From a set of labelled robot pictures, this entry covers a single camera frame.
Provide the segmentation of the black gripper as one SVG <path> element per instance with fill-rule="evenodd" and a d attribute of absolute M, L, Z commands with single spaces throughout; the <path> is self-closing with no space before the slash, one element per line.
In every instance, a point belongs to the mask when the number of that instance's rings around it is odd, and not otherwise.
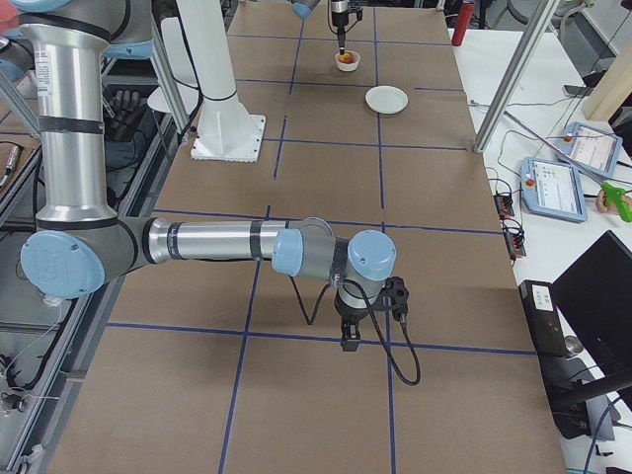
<path fill-rule="evenodd" d="M 359 322 L 368 315 L 368 311 L 343 309 L 340 315 L 342 350 L 344 352 L 356 352 L 361 342 Z"/>
<path fill-rule="evenodd" d="M 346 30 L 349 24 L 350 3 L 348 0 L 330 0 L 330 15 L 332 26 L 337 28 L 337 42 L 339 53 L 346 52 Z"/>

